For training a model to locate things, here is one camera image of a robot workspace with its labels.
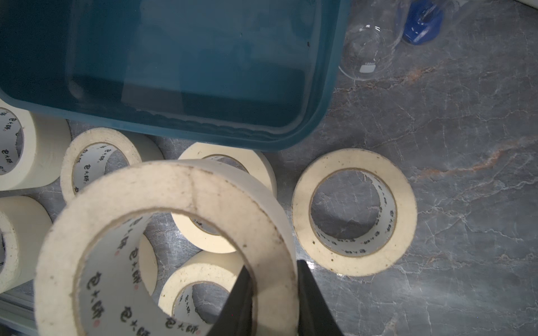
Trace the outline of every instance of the gray marble surface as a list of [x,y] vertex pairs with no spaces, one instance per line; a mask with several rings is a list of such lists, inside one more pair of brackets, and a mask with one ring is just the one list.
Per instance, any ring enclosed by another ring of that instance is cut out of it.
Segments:
[[[538,334],[538,11],[486,2],[453,33],[429,45],[400,44],[386,77],[338,78],[329,112],[300,144],[266,153],[278,201],[291,219],[302,171],[336,149],[375,151],[394,162],[415,192],[415,238],[393,267],[368,277],[312,272],[338,325],[356,335]],[[91,128],[70,122],[73,136]],[[191,142],[151,137],[165,158]],[[29,195],[54,219],[59,181]],[[357,236],[379,200],[361,174],[323,185],[313,216],[327,232]],[[166,278],[199,250],[158,214],[146,230]],[[298,258],[312,260],[296,241]],[[17,291],[32,294],[27,283]],[[202,304],[224,300],[200,293]]]

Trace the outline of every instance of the teal plastic container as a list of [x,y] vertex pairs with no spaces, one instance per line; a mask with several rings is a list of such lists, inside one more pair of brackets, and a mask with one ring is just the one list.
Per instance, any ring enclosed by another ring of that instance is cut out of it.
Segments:
[[266,151],[327,111],[349,0],[4,0],[0,98],[66,119]]

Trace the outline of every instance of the blue plastic tray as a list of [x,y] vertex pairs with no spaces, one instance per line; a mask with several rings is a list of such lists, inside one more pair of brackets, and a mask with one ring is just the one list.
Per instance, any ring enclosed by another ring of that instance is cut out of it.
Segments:
[[349,0],[6,0],[0,98],[94,125],[279,150],[330,102]]

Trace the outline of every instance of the masking tape roll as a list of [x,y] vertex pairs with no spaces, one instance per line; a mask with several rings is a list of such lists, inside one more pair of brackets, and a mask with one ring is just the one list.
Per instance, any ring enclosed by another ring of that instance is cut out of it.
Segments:
[[194,309],[193,285],[209,282],[230,293],[242,268],[243,259],[237,252],[201,251],[168,278],[161,291],[159,307],[176,319],[196,320],[200,325],[208,325]]
[[[310,208],[316,189],[332,174],[360,170],[379,195],[375,225],[355,239],[336,239],[312,221]],[[387,158],[363,149],[341,149],[312,162],[293,193],[293,225],[297,239],[319,265],[349,276],[381,272],[402,257],[416,229],[416,201],[405,175]]]
[[296,335],[297,266],[284,210],[239,169],[180,160],[105,175],[64,208],[45,239],[34,282],[41,336],[204,334],[139,290],[138,239],[155,212],[183,213],[217,228],[250,272],[255,334]]
[[18,109],[0,99],[0,128],[0,190],[42,187],[60,176],[71,141],[64,119]]
[[[66,203],[104,175],[108,159],[116,150],[129,165],[163,159],[157,145],[142,134],[102,127],[87,130],[71,142],[63,157],[60,187]],[[145,236],[140,241],[140,268],[147,290],[153,293],[157,283],[157,259]]]
[[[181,154],[179,160],[221,158],[231,158],[239,162],[247,173],[266,186],[275,197],[277,196],[277,180],[273,168],[261,152],[196,142]],[[207,223],[192,220],[178,213],[173,213],[172,218],[179,231],[196,247],[213,253],[231,253],[236,250]]]
[[0,292],[34,278],[39,249],[52,221],[37,201],[26,196],[0,198]]
[[155,291],[155,286],[157,286],[157,256],[155,256],[153,246],[151,246],[150,241],[144,234],[140,238],[140,245],[138,248],[140,276],[142,277],[142,282],[144,283],[144,286],[146,286],[147,291],[152,294]]

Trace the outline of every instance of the glass beaker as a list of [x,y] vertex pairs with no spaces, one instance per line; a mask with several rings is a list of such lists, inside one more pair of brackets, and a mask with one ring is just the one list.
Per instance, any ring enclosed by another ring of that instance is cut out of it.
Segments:
[[392,63],[409,0],[353,0],[340,70],[353,80],[380,76]]

